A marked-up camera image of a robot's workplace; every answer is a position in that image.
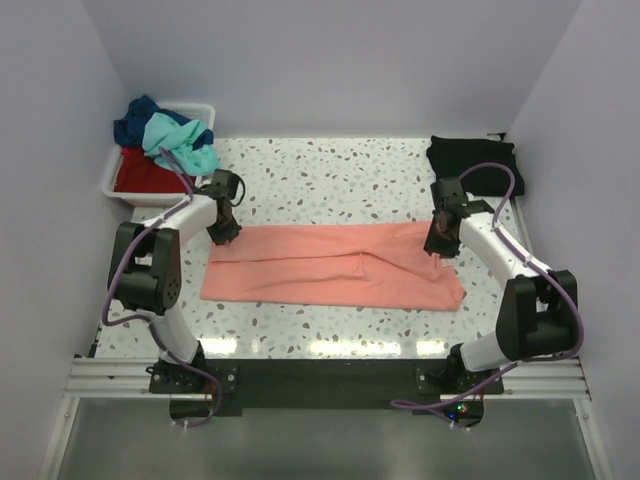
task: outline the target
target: white plastic bin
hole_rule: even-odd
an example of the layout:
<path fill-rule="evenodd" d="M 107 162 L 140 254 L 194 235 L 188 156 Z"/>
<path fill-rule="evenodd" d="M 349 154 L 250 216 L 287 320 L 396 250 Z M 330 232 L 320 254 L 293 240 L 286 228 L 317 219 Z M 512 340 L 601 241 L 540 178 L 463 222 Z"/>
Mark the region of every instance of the white plastic bin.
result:
<path fill-rule="evenodd" d="M 173 110 L 192 120 L 201 120 L 209 129 L 213 129 L 213 120 L 216 111 L 211 105 L 200 103 L 158 102 L 160 108 Z M 129 193 L 114 192 L 113 189 L 118 178 L 118 172 L 122 165 L 122 147 L 114 145 L 107 160 L 107 167 L 102 177 L 102 192 L 111 198 L 119 198 L 134 207 L 170 207 L 184 198 L 184 193 Z M 196 178 L 196 185 L 201 181 Z"/>

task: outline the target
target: pink garment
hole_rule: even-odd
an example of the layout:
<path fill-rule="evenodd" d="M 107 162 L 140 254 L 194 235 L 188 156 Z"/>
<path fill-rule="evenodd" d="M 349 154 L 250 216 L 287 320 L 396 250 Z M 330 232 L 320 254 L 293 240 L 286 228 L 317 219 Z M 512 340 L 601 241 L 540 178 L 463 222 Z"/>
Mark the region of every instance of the pink garment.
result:
<path fill-rule="evenodd" d="M 211 248 L 200 296 L 239 302 L 457 310 L 464 288 L 423 249 L 428 222 L 244 227 Z"/>

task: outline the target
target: terrazzo surface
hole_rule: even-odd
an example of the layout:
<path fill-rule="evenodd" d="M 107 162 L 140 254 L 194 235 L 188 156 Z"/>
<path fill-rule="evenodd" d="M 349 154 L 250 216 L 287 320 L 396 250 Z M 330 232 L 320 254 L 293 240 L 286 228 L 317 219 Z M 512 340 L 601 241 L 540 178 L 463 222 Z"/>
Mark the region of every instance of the terrazzo surface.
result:
<path fill-rule="evenodd" d="M 428 139 L 216 139 L 222 168 L 243 177 L 240 225 L 372 224 L 430 220 Z M 487 198 L 492 206 L 499 199 Z M 140 221 L 161 209 L 138 208 Z M 505 227 L 520 238 L 511 206 Z M 201 300 L 206 232 L 182 249 L 179 299 L 187 324 L 207 357 L 425 358 L 444 357 L 451 345 L 493 330 L 502 292 L 470 249 L 449 261 L 467 293 L 457 312 L 233 303 Z M 111 317 L 125 315 L 115 301 Z M 105 328 L 96 357 L 153 358 L 142 322 Z"/>

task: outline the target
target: red cloth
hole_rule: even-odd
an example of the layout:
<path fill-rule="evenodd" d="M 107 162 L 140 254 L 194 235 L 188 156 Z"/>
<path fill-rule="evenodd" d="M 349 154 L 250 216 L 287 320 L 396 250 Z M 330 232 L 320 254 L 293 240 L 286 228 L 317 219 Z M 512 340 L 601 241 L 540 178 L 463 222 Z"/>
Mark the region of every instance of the red cloth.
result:
<path fill-rule="evenodd" d="M 185 193 L 184 185 L 178 176 L 153 163 L 144 156 L 142 147 L 123 148 L 122 165 L 118 171 L 116 192 L 128 193 Z"/>

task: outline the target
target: teal cloth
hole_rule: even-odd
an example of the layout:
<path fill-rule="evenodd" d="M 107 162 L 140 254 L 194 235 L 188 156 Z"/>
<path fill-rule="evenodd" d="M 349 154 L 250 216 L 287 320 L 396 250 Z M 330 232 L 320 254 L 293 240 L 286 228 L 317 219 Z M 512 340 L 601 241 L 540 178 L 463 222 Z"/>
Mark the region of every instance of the teal cloth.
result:
<path fill-rule="evenodd" d="M 209 175 L 220 166 L 218 155 L 211 145 L 194 150 L 194 142 L 207 129 L 200 120 L 182 126 L 164 113 L 154 113 L 144 127 L 142 148 L 159 167 L 171 170 L 160 155 L 160 147 L 173 153 L 185 171 L 192 177 Z"/>

